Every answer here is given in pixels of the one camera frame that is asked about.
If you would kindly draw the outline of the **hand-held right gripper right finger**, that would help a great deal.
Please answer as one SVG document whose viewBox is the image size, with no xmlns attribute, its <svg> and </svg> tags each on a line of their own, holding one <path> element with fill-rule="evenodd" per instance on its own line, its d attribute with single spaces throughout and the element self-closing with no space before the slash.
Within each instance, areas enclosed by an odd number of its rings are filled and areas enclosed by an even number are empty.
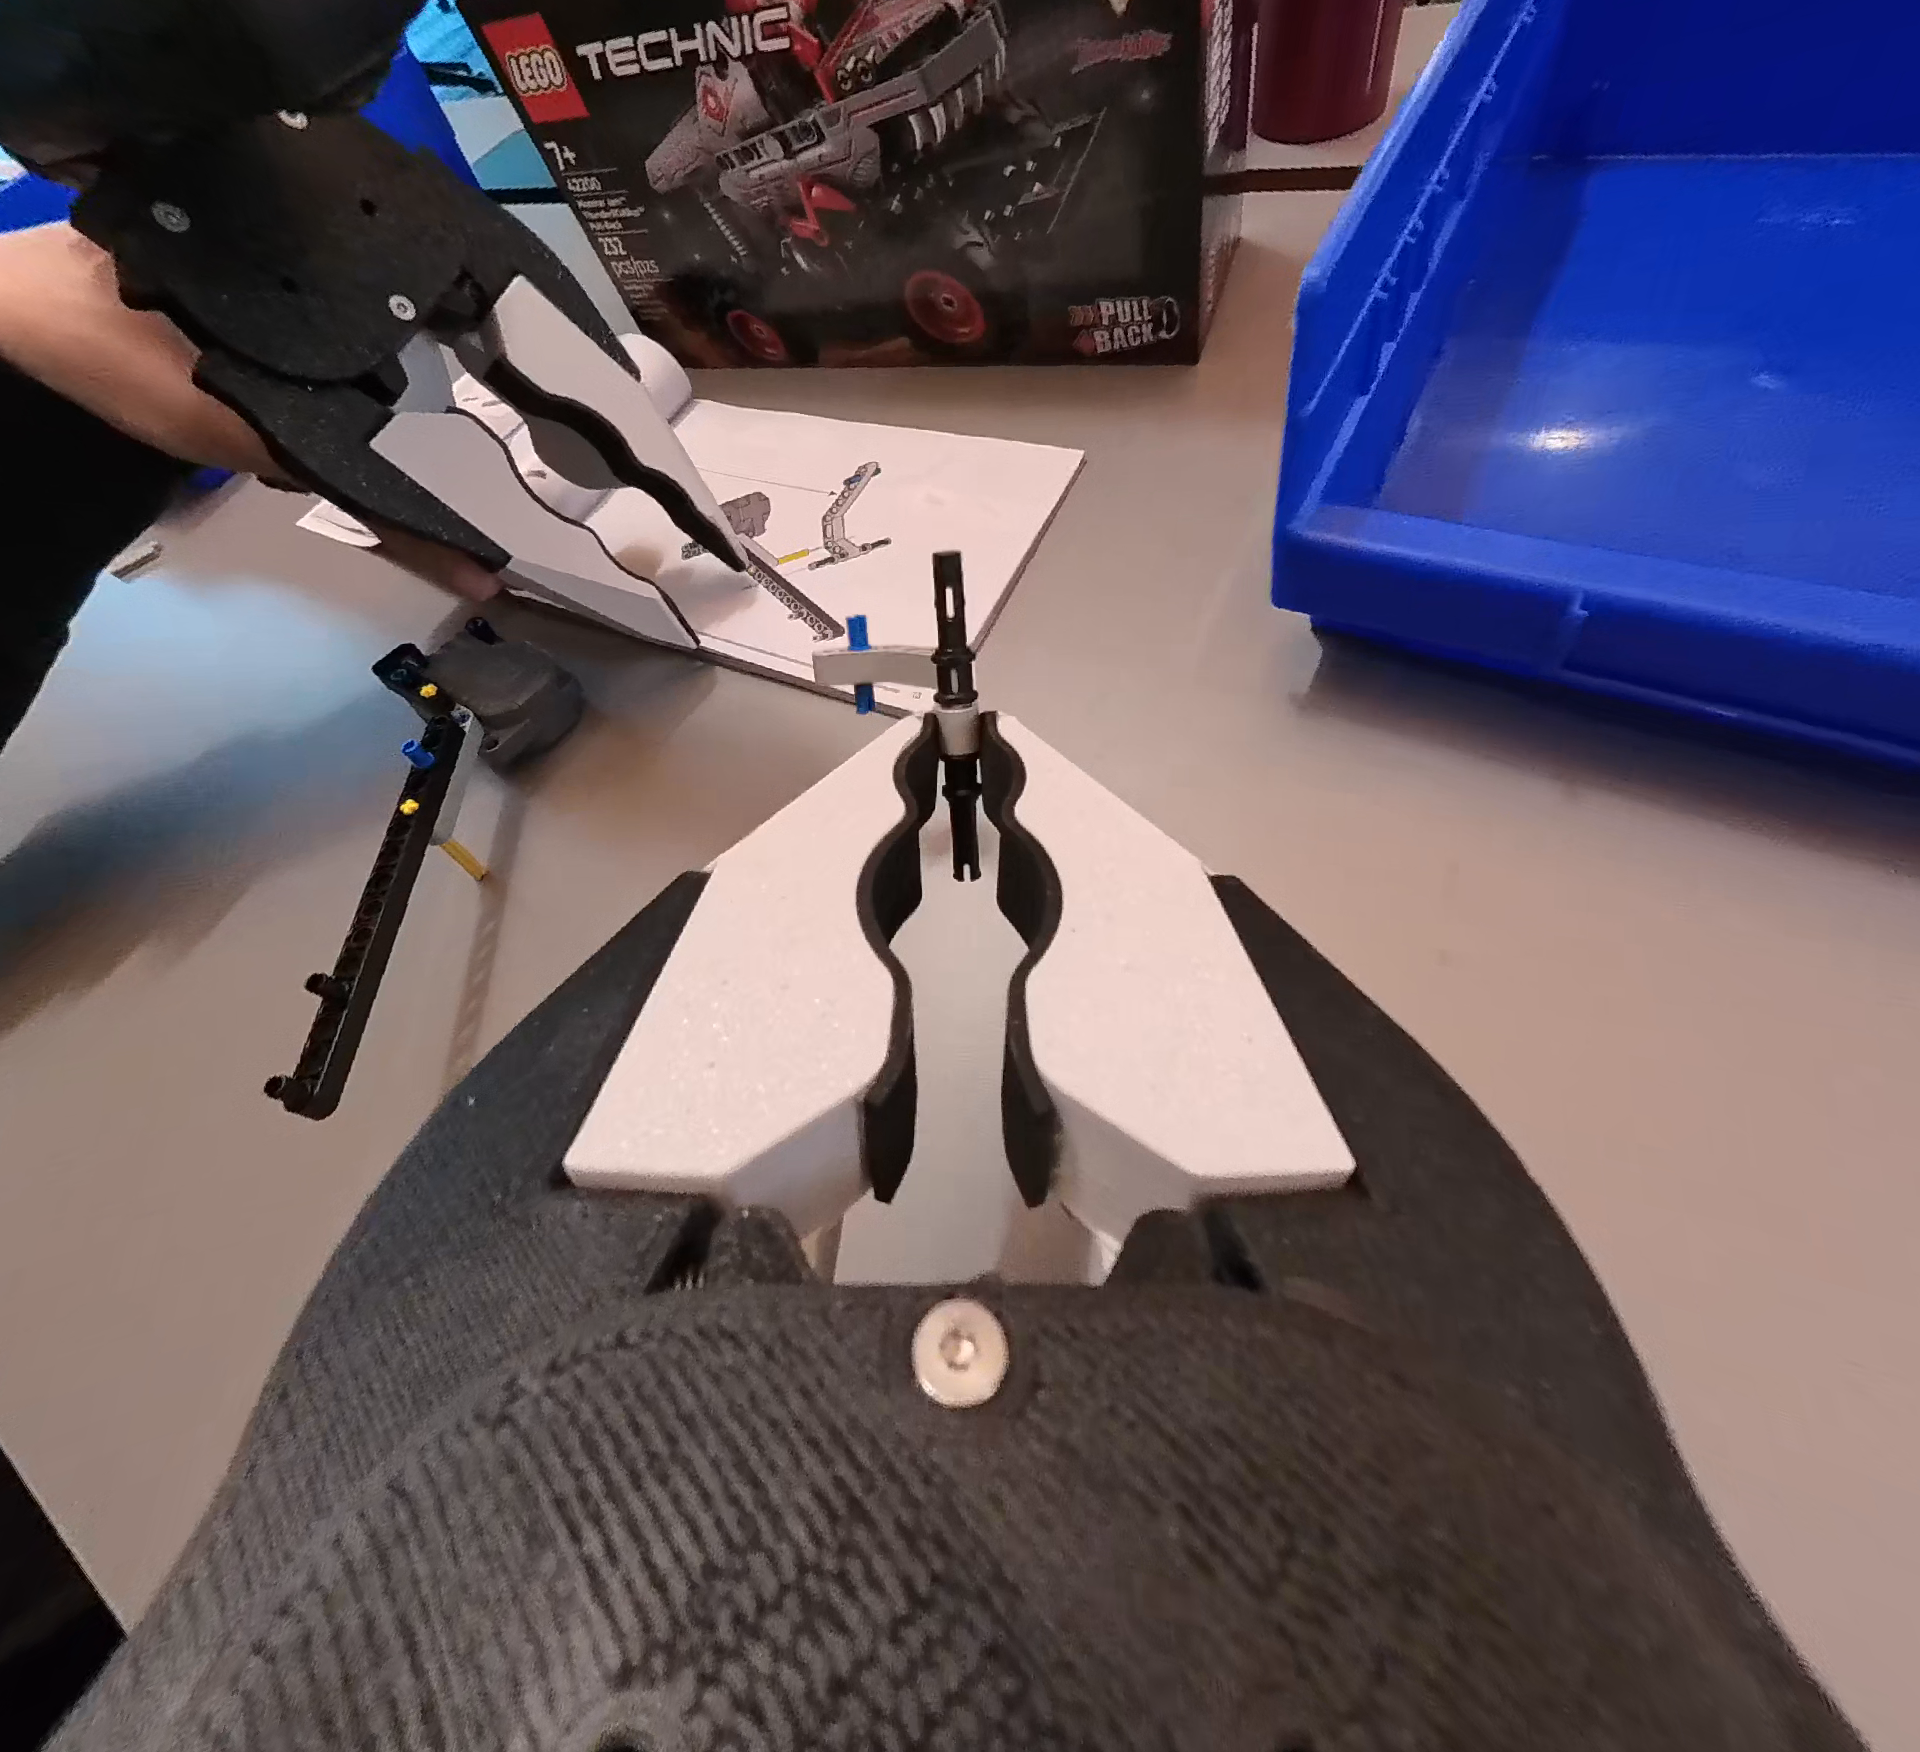
<svg viewBox="0 0 1920 1752">
<path fill-rule="evenodd" d="M 1147 1211 L 1348 1185 L 1354 1154 L 1209 868 L 998 713 L 991 825 L 1021 938 L 1000 1084 L 1021 1202 L 1116 1249 Z"/>
</svg>

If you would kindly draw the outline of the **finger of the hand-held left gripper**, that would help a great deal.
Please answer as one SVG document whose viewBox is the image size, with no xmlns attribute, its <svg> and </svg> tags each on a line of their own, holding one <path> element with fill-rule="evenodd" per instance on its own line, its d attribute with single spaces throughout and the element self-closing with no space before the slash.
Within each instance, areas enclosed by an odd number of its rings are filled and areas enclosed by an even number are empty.
<svg viewBox="0 0 1920 1752">
<path fill-rule="evenodd" d="M 541 462 L 586 491 L 634 491 L 727 567 L 746 553 L 705 473 L 623 349 L 596 336 L 529 276 L 481 325 L 481 381 L 529 428 Z"/>
<path fill-rule="evenodd" d="M 525 469 L 468 411 L 404 411 L 372 449 L 507 553 L 513 591 L 625 635 L 698 650 L 698 631 L 658 582 L 659 531 L 631 491 L 589 493 Z"/>
</svg>

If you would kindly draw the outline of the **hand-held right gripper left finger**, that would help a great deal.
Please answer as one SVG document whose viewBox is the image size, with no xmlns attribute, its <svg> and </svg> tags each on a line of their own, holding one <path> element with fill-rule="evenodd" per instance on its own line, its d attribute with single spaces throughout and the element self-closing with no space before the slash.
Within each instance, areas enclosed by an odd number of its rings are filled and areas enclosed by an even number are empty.
<svg viewBox="0 0 1920 1752">
<path fill-rule="evenodd" d="M 566 1159 L 573 1187 L 770 1209 L 803 1235 L 898 1198 L 932 719 L 887 722 L 715 858 Z"/>
</svg>

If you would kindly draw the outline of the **grey motor black beam assembly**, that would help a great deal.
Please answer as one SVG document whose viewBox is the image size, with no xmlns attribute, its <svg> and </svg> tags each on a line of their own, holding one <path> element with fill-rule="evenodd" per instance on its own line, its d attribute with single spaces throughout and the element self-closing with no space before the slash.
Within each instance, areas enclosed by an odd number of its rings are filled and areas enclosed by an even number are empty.
<svg viewBox="0 0 1920 1752">
<path fill-rule="evenodd" d="M 292 1069 L 263 1092 L 287 1113 L 338 1113 L 390 970 L 419 874 L 434 852 L 475 881 L 491 875 L 461 835 L 481 769 L 514 769 L 551 753 L 582 722 L 579 679 L 542 650 L 472 617 L 434 650 L 404 642 L 372 661 L 373 679 L 418 719 L 402 755 L 405 778 L 372 856 L 331 965 L 304 978 L 312 1020 Z"/>
</svg>

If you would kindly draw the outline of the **light grey bent toy beam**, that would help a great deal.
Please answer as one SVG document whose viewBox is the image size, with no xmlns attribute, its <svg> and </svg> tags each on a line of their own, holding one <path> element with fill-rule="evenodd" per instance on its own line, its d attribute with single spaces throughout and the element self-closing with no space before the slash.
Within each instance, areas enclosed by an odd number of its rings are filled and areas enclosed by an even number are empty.
<svg viewBox="0 0 1920 1752">
<path fill-rule="evenodd" d="M 850 686 L 855 694 L 871 694 L 881 683 L 931 691 L 943 758 L 958 762 L 976 758 L 980 747 L 972 640 L 956 591 L 938 591 L 936 606 L 936 642 L 931 650 L 853 644 L 850 635 L 840 645 L 815 651 L 812 663 L 818 683 Z"/>
</svg>

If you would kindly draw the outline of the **black toy axle pin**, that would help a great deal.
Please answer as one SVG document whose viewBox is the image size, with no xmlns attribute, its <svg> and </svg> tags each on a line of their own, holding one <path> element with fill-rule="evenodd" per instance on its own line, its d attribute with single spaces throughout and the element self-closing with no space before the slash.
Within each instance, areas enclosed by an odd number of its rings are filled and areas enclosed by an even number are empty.
<svg viewBox="0 0 1920 1752">
<path fill-rule="evenodd" d="M 949 803 L 953 877 L 980 877 L 979 796 L 980 796 L 980 712 L 972 674 L 965 562 L 960 553 L 945 551 L 932 559 L 936 644 L 934 701 L 941 725 L 943 786 Z"/>
</svg>

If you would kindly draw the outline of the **person's left forearm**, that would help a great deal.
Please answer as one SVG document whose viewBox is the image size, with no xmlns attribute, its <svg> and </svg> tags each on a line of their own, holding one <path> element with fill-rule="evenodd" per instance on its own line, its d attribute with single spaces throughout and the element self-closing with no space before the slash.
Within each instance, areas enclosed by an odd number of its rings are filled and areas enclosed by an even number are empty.
<svg viewBox="0 0 1920 1752">
<path fill-rule="evenodd" d="M 14 368 L 3 369 L 3 738 L 61 659 L 103 571 L 194 473 Z"/>
</svg>

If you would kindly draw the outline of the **person's left hand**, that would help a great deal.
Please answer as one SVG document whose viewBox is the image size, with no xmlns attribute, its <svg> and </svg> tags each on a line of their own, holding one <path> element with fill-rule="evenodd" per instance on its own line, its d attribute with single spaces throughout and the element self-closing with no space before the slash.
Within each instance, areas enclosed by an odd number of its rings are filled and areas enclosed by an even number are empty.
<svg viewBox="0 0 1920 1752">
<path fill-rule="evenodd" d="M 71 225 L 4 237 L 3 359 L 124 436 L 194 462 L 194 473 L 303 493 L 260 436 L 195 383 L 198 350 L 179 328 L 128 306 L 109 254 Z"/>
</svg>

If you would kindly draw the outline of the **white instruction booklet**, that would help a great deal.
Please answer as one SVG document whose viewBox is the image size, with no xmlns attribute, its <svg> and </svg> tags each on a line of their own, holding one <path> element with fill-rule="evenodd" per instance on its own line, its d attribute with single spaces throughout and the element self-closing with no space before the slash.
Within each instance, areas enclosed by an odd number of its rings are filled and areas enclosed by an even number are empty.
<svg viewBox="0 0 1920 1752">
<path fill-rule="evenodd" d="M 532 531 L 532 556 L 507 569 L 511 596 L 844 703 L 853 689 L 818 677 L 818 650 L 844 650 L 851 617 L 875 648 L 931 650 L 932 559 L 945 551 L 963 556 L 967 624 L 982 642 L 1086 463 L 1077 448 L 737 406 L 700 396 L 656 340 L 630 332 L 623 347 L 758 556 L 753 574 L 679 535 L 650 496 L 561 478 L 526 424 L 454 359 L 428 387 L 492 443 L 432 491 L 496 540 Z"/>
</svg>

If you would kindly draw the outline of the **black toy truck set box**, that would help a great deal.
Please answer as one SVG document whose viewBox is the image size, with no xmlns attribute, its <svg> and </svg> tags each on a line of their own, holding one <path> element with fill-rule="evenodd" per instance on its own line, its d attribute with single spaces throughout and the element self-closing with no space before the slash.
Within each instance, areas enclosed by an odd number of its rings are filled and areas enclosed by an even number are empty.
<svg viewBox="0 0 1920 1752">
<path fill-rule="evenodd" d="M 698 369 L 1189 368 L 1246 0 L 461 0 L 634 322 Z"/>
</svg>

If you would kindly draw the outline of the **plain blue plastic bin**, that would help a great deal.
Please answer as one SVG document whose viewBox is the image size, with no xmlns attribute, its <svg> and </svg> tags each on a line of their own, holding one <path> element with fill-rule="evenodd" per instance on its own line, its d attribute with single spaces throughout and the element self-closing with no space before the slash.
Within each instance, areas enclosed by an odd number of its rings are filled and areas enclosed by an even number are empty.
<svg viewBox="0 0 1920 1752">
<path fill-rule="evenodd" d="M 1916 0 L 1465 0 L 1309 260 L 1271 599 L 1916 772 Z"/>
</svg>

